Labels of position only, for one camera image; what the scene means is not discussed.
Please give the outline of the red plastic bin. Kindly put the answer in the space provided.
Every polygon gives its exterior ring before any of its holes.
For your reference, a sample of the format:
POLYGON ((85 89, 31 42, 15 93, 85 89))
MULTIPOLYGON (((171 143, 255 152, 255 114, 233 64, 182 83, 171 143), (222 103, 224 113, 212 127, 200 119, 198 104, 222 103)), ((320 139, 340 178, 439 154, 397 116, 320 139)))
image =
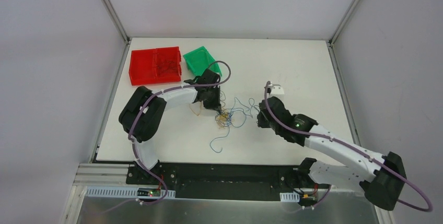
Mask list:
POLYGON ((129 78, 133 86, 157 85, 181 81, 179 47, 133 50, 129 78))

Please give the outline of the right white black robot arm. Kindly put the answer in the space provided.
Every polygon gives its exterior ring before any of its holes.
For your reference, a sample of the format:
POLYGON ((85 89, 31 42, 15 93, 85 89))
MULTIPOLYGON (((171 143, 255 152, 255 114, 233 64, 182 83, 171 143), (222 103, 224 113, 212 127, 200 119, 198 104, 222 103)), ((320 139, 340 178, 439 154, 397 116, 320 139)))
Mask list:
POLYGON ((305 158, 296 174, 299 185, 341 186, 363 193, 379 208, 394 210, 405 185, 398 176, 406 176, 398 154, 389 152, 383 155, 338 140, 316 120, 304 114, 291 114, 277 97, 262 100, 259 109, 257 119, 260 128, 270 128, 289 143, 316 150, 340 162, 339 166, 335 166, 315 158, 305 158))

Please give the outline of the right circuit board connector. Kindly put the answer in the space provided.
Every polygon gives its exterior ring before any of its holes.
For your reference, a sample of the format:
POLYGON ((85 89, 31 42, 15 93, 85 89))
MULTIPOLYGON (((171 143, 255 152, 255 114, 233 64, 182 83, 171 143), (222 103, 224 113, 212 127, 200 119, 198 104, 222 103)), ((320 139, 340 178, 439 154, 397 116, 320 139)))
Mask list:
POLYGON ((313 195, 304 195, 300 198, 299 205, 300 206, 312 206, 318 202, 317 198, 313 195))

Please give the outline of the left circuit board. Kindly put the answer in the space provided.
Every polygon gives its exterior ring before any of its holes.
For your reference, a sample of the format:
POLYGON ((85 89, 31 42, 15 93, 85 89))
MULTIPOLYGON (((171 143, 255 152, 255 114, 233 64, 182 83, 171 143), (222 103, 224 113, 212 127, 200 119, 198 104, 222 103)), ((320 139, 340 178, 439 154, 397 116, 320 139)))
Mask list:
POLYGON ((161 197, 161 189, 140 187, 137 189, 139 198, 159 198, 161 197))

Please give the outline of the green plastic bin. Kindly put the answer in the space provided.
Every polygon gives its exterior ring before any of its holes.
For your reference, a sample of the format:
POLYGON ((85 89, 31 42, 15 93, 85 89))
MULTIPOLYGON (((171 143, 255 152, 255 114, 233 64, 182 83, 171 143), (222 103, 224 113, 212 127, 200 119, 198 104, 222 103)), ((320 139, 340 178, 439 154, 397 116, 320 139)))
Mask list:
POLYGON ((211 63, 215 62, 215 59, 204 46, 184 54, 183 58, 188 69, 195 76, 201 76, 208 67, 211 71, 222 76, 219 65, 217 63, 211 65, 211 63))

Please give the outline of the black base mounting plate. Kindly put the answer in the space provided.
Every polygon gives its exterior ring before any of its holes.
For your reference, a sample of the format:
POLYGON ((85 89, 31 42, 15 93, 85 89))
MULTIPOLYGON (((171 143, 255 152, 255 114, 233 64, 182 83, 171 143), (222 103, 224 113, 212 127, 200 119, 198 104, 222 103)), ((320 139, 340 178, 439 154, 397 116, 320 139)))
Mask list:
POLYGON ((314 181, 297 166, 159 162, 150 172, 133 163, 129 185, 167 188, 179 199, 279 201, 281 193, 308 193, 314 181))

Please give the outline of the aluminium frame rail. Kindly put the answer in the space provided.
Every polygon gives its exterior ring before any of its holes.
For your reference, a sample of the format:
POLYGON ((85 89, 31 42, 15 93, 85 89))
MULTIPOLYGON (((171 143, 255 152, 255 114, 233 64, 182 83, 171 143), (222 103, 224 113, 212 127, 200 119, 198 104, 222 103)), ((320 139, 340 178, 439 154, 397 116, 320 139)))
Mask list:
POLYGON ((73 185, 125 185, 129 166, 129 164, 81 163, 78 166, 73 185))

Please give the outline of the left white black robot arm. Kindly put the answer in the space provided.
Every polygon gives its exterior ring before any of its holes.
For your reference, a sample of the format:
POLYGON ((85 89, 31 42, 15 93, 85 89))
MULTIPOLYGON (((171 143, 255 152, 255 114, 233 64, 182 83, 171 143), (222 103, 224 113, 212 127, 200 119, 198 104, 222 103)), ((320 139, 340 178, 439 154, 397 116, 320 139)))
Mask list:
POLYGON ((139 177, 146 184, 159 179, 155 145, 156 134, 163 114, 172 108, 201 102, 203 107, 220 111, 220 75, 206 69, 202 75, 188 79, 176 87, 154 92, 145 86, 136 88, 119 115, 118 121, 133 143, 136 162, 143 166, 139 177))

